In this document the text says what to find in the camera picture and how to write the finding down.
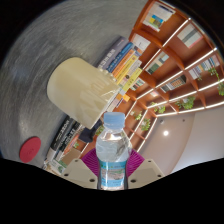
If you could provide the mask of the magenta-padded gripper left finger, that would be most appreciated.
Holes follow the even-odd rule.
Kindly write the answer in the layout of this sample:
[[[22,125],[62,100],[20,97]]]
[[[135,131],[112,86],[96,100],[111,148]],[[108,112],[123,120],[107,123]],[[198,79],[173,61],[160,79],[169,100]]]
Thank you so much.
[[[73,159],[62,173],[62,177],[81,187],[96,189],[98,185],[99,161],[93,148],[81,159]]]

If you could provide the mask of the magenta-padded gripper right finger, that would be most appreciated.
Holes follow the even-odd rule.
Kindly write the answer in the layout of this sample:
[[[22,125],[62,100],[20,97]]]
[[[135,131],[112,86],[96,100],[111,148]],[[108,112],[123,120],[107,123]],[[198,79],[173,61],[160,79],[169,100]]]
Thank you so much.
[[[152,159],[143,158],[133,150],[126,165],[127,187],[140,188],[161,179],[164,174]]]

